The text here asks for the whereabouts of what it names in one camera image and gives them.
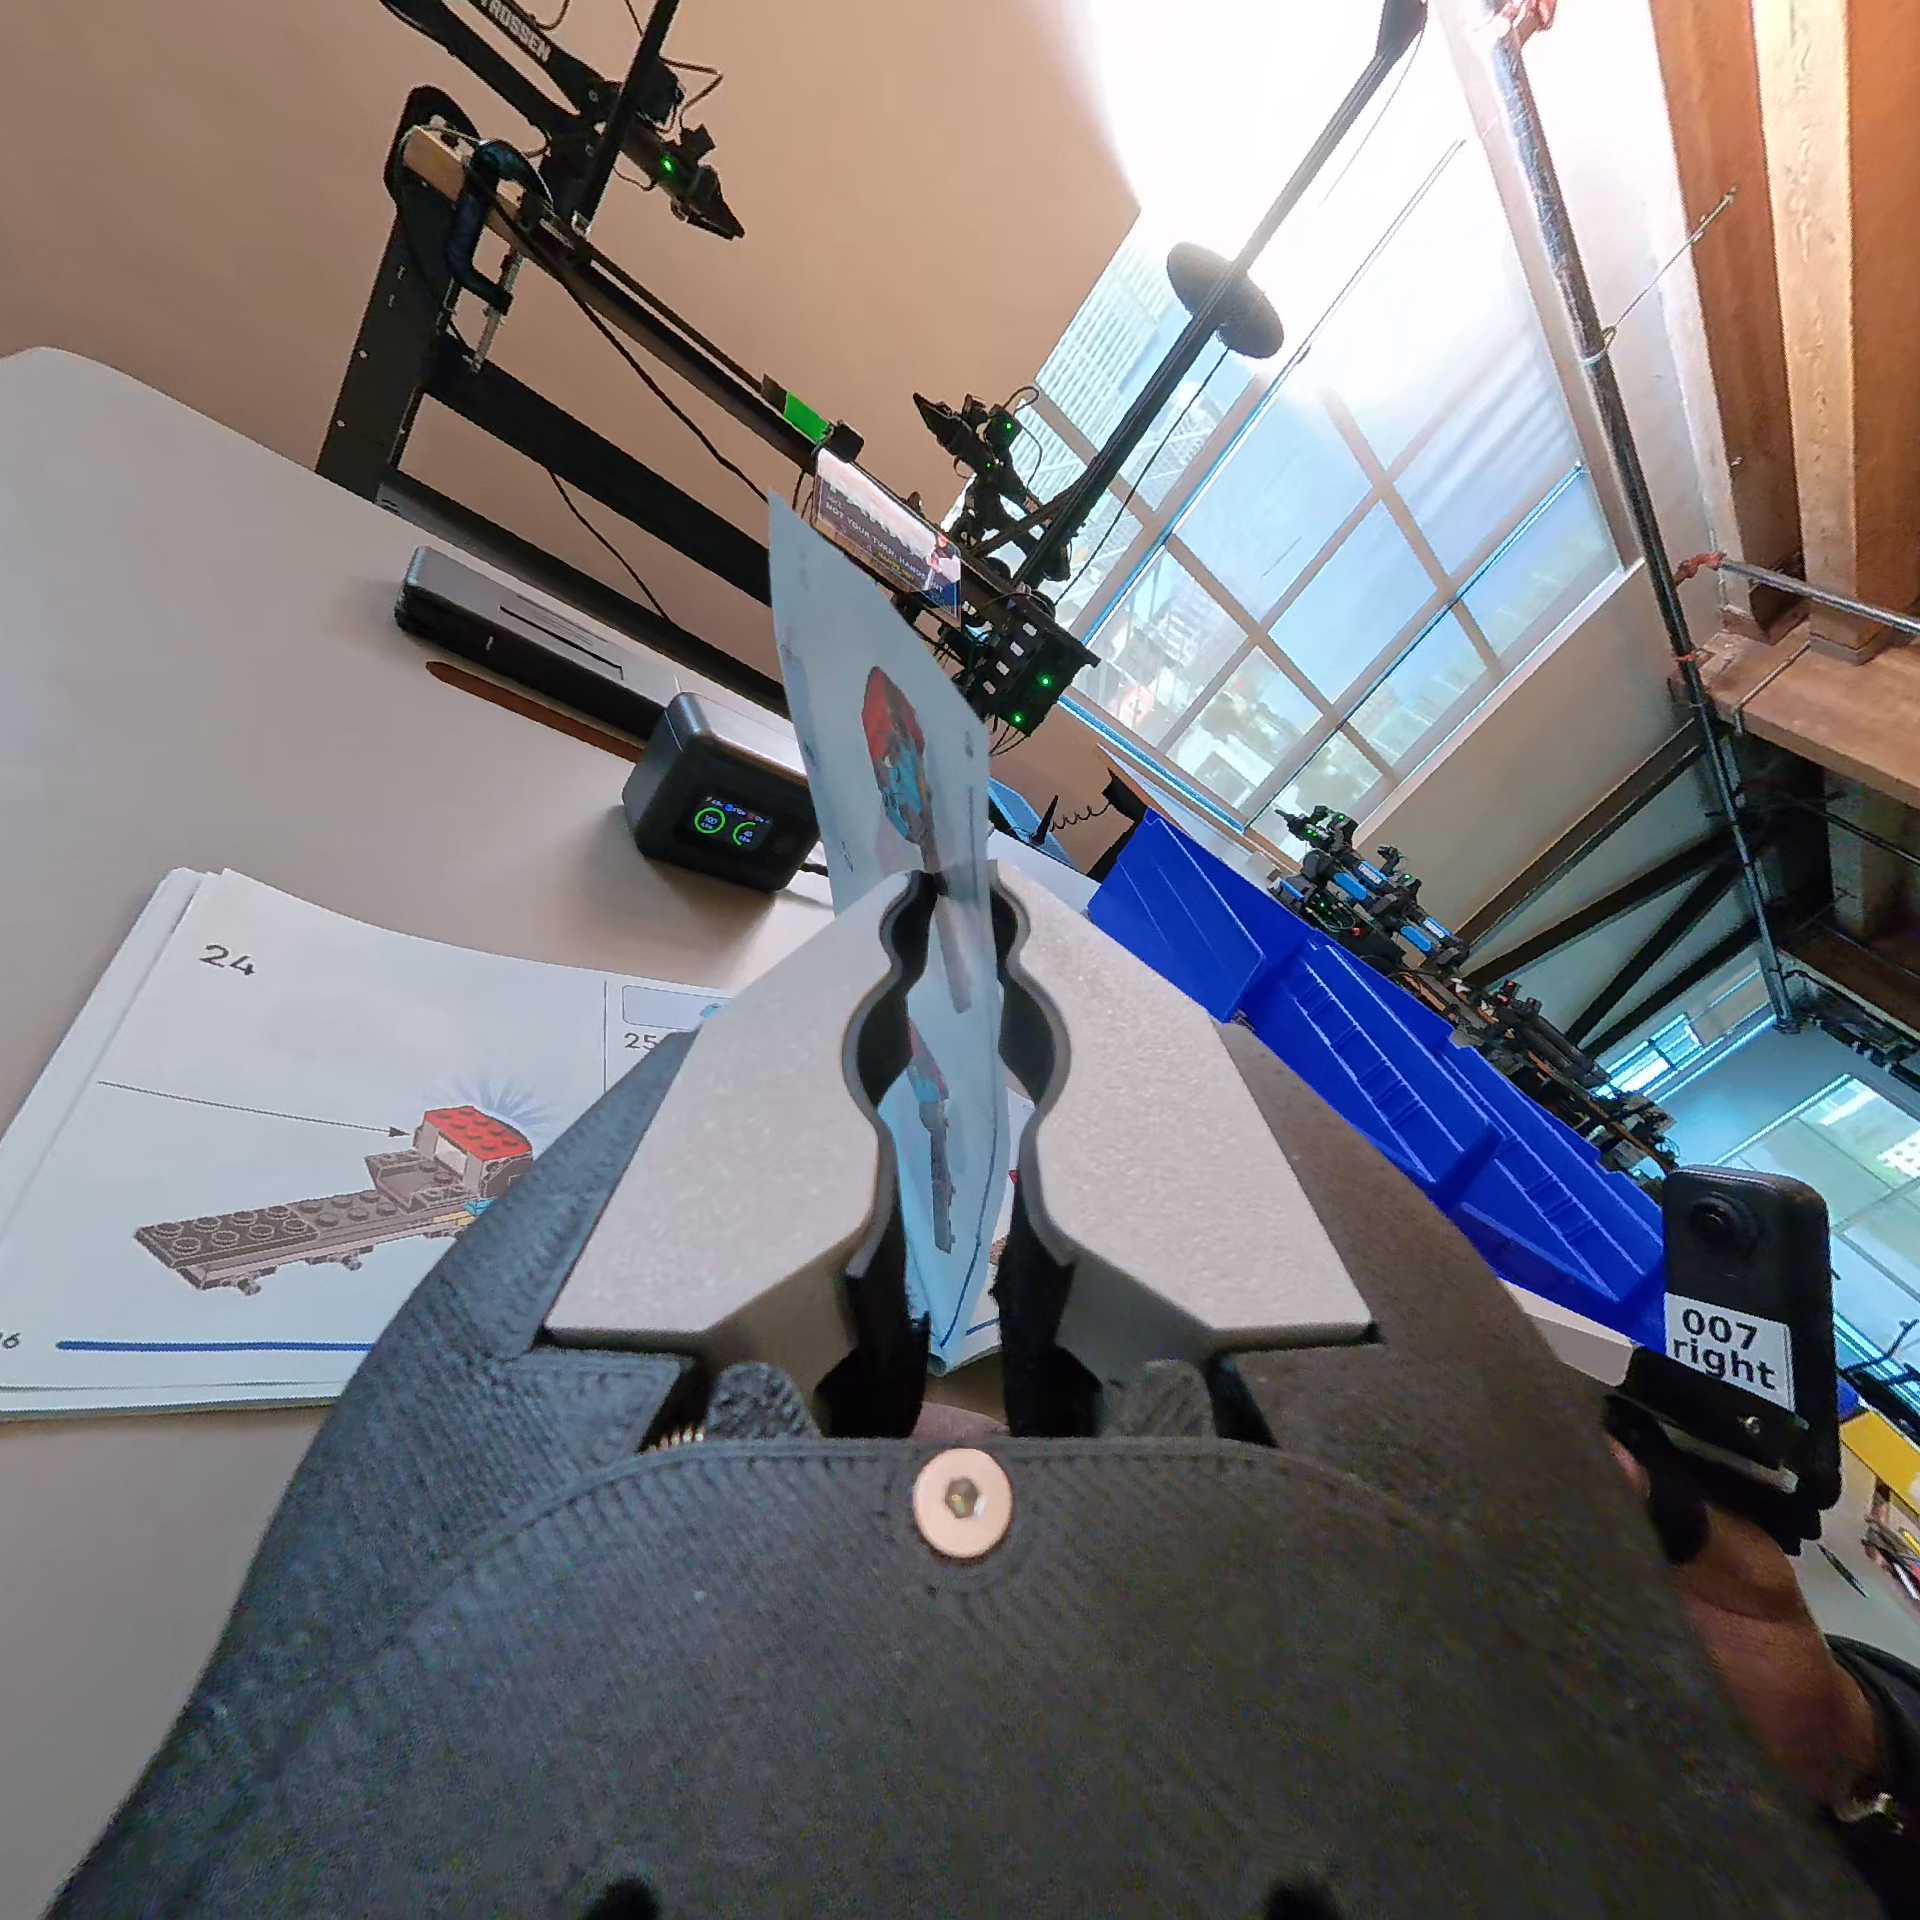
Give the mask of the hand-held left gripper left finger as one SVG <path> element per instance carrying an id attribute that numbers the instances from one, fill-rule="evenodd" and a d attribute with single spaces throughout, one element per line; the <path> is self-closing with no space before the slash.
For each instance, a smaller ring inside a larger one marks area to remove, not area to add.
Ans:
<path id="1" fill-rule="evenodd" d="M 921 1415 L 928 1318 L 880 1105 L 928 929 L 931 879 L 882 881 L 688 1038 L 546 1312 L 554 1342 L 757 1361 L 826 1419 Z"/>

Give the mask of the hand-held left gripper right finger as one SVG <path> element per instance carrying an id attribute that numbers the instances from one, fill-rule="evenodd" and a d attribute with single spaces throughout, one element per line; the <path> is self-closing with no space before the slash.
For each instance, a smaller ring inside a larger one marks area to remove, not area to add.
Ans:
<path id="1" fill-rule="evenodd" d="M 1157 1362 L 1375 1342 L 1223 1026 L 1023 871 L 995 873 L 992 930 L 1031 1107 L 992 1286 L 1008 1426 L 1093 1434 Z"/>

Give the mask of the toy brick instruction booklet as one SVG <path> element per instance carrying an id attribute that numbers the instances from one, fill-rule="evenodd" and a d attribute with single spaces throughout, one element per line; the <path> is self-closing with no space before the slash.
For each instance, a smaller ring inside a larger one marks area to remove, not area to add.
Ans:
<path id="1" fill-rule="evenodd" d="M 832 907 L 939 877 L 880 1105 L 928 1369 L 999 1344 L 1010 1119 L 985 907 L 991 733 L 849 560 L 776 507 L 776 635 Z M 434 944 L 237 871 L 157 894 L 5 1137 L 5 1407 L 333 1400 L 451 1245 L 727 991 Z"/>

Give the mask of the grey desk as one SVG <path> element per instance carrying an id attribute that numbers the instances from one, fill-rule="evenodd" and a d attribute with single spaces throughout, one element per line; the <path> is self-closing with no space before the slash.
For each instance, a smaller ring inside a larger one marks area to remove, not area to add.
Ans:
<path id="1" fill-rule="evenodd" d="M 185 829 L 374 906 L 610 930 L 585 759 L 378 641 L 400 521 L 67 353 L 5 360 L 8 983 Z M 542 1334 L 688 1038 L 461 1240 L 310 1447 L 63 1915 L 1688 1915 L 1755 1810 L 1599 1401 L 1474 1249 L 1223 1035 L 1377 1339 L 1013 1432 L 977 1562 L 914 1419 L 719 1432 Z"/>

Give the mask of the black power bank green display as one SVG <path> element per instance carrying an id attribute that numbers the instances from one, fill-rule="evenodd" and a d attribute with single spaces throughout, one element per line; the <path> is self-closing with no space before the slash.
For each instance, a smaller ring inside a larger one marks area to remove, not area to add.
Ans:
<path id="1" fill-rule="evenodd" d="M 635 850 L 777 894 L 821 832 L 793 727 L 712 694 L 674 695 L 622 790 Z"/>

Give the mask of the black power adapter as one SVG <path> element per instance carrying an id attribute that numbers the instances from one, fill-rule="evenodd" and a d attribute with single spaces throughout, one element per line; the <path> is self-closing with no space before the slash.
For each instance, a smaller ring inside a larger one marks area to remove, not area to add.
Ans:
<path id="1" fill-rule="evenodd" d="M 445 655 L 616 733 L 653 734 L 666 706 L 691 694 L 793 737 L 777 709 L 432 545 L 409 560 L 393 618 Z"/>

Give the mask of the large paned window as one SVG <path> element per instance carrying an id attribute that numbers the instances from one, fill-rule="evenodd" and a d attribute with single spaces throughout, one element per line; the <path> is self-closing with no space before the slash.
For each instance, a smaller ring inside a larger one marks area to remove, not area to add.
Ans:
<path id="1" fill-rule="evenodd" d="M 1209 344 L 1073 538 L 1069 697 L 1237 826 L 1417 774 L 1619 574 L 1481 144 L 1335 171 L 1259 275 L 1282 350 Z"/>

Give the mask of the small display screen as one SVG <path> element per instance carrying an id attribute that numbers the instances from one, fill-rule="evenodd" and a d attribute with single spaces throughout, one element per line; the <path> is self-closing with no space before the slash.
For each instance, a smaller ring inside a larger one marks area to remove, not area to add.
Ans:
<path id="1" fill-rule="evenodd" d="M 921 603 L 946 627 L 960 624 L 965 565 L 957 542 L 829 448 L 814 465 L 807 521 L 880 587 Z"/>

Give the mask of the black ceiling pipe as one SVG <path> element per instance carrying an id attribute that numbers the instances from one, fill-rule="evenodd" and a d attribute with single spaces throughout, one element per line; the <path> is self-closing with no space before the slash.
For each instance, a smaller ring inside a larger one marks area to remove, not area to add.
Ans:
<path id="1" fill-rule="evenodd" d="M 1743 822 L 1743 777 L 1738 769 L 1738 753 L 1734 751 L 1730 733 L 1719 720 L 1706 680 L 1701 678 L 1701 651 L 1690 632 L 1661 514 L 1648 488 L 1632 423 L 1626 411 L 1613 338 L 1600 322 L 1594 285 L 1578 245 L 1568 200 L 1545 135 L 1545 121 L 1526 66 L 1522 18 L 1529 11 L 1531 5 L 1483 5 L 1481 10 L 1496 95 L 1528 182 L 1528 193 L 1534 206 L 1537 224 L 1541 226 L 1553 280 L 1568 310 L 1575 355 L 1591 386 L 1600 432 L 1613 453 L 1616 481 L 1624 494 L 1627 527 L 1640 545 L 1648 586 L 1653 587 L 1653 602 L 1665 624 L 1671 661 L 1685 694 L 1688 717 L 1697 733 L 1704 761 L 1710 771 L 1713 800 L 1719 822 L 1734 842 L 1746 912 L 1761 950 L 1761 977 L 1768 993 L 1768 1008 L 1773 1010 L 1773 1022 L 1778 1031 L 1794 1033 L 1802 1022 L 1785 985 L 1781 951 L 1769 930 L 1769 902 L 1755 842 Z"/>

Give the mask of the black disc on pole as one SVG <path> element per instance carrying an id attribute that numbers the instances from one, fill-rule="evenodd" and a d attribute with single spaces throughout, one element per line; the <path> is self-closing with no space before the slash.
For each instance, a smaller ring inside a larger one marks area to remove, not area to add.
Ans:
<path id="1" fill-rule="evenodd" d="M 1118 417 L 1138 400 L 1161 360 L 1179 344 L 1194 315 L 1189 306 L 1208 299 L 1205 278 L 1214 256 L 1198 245 L 1176 245 L 1159 254 L 1130 245 L 1123 261 L 1138 280 L 1142 299 L 1133 344 L 1115 370 Z M 1142 502 L 1150 507 L 1166 505 L 1280 338 L 1279 315 L 1265 295 L 1247 278 L 1231 280 L 1214 310 L 1211 335 L 1120 472 Z"/>

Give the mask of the black metal rig frame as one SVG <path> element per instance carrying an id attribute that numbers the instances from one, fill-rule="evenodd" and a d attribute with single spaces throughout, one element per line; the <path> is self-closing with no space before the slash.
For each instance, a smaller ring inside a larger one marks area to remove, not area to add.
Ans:
<path id="1" fill-rule="evenodd" d="M 754 379 L 591 240 L 549 211 L 531 209 L 531 167 L 515 163 L 474 194 L 470 163 L 479 150 L 471 119 L 445 89 L 409 93 L 385 171 L 392 234 L 330 411 L 321 475 L 374 502 L 409 496 L 402 455 L 421 405 L 432 400 L 695 568 L 769 603 L 762 538 L 658 475 L 461 335 L 461 303 L 483 305 L 503 294 L 510 278 L 485 280 L 458 250 L 493 234 L 507 247 L 507 264 L 523 261 L 551 280 L 733 478 L 741 481 L 745 472 L 658 384 L 655 368 L 669 368 L 795 473 L 814 475 L 823 453 L 857 455 L 861 438 L 845 423 L 821 423 L 777 384 Z"/>

